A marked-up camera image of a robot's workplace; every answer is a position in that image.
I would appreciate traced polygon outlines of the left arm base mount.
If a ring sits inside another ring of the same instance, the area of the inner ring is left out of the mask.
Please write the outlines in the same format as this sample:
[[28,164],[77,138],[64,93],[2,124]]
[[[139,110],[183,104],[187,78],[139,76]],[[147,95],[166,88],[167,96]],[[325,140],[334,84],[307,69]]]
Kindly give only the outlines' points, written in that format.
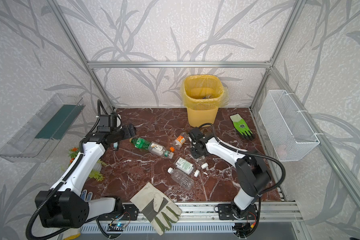
[[100,215],[99,221],[136,221],[138,218],[139,210],[133,204],[123,204],[119,210],[115,210],[108,214]]

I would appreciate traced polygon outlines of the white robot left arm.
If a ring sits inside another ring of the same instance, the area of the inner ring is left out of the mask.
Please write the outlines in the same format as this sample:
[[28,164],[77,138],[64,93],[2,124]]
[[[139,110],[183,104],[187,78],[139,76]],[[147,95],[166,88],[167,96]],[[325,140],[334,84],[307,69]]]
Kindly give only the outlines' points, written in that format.
[[79,143],[79,153],[63,176],[48,191],[41,191],[35,198],[36,211],[26,228],[26,237],[36,240],[32,228],[36,219],[43,227],[55,228],[56,232],[42,236],[42,240],[55,237],[69,229],[79,229],[85,223],[96,220],[104,214],[115,217],[124,213],[119,197],[104,197],[86,202],[81,198],[83,186],[97,161],[114,143],[136,135],[133,124],[120,129],[99,127],[95,133],[88,133]]

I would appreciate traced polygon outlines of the clear bottle bird label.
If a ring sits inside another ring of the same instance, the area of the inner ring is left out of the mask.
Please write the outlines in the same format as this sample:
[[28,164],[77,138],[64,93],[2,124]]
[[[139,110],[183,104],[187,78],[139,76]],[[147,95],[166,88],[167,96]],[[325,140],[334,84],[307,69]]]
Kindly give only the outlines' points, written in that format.
[[173,152],[167,150],[164,146],[157,144],[155,142],[151,142],[151,144],[148,147],[148,150],[152,154],[163,158],[172,159],[174,156]]

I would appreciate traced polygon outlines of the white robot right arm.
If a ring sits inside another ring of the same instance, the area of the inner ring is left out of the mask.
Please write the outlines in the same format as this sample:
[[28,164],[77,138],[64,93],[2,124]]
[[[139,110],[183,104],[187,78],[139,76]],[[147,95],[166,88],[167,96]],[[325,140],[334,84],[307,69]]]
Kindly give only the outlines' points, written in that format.
[[[278,188],[284,182],[287,173],[279,160],[234,147],[218,138],[214,128],[212,131],[204,134],[201,127],[198,127],[188,132],[191,154],[195,159],[215,155],[235,167],[241,189],[232,202],[233,209],[239,212],[247,210],[250,205],[260,201],[265,193]],[[265,160],[277,164],[282,171],[280,179],[270,187],[268,184],[272,180],[272,174]]]

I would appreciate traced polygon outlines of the green plastic bottle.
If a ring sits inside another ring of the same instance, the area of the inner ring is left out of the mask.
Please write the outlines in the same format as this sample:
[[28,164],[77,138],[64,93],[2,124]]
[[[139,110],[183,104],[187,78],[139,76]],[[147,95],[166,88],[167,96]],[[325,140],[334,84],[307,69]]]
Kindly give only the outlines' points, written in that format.
[[143,138],[131,138],[130,143],[132,143],[135,148],[140,150],[148,150],[151,145],[151,142]]

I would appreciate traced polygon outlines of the blue label bottle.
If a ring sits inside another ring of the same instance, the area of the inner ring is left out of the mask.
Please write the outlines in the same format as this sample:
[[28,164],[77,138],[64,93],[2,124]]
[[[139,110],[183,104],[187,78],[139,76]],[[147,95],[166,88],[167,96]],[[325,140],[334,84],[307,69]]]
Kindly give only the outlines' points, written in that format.
[[203,97],[203,99],[213,99],[214,95],[206,95]]

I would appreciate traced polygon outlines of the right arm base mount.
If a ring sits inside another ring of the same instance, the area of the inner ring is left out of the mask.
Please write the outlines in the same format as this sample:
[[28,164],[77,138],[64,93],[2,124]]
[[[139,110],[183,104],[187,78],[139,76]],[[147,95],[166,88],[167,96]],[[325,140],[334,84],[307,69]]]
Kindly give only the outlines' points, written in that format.
[[256,204],[249,205],[245,210],[241,210],[233,202],[230,204],[218,204],[214,207],[214,211],[218,213],[219,220],[232,221],[256,221],[259,213]]

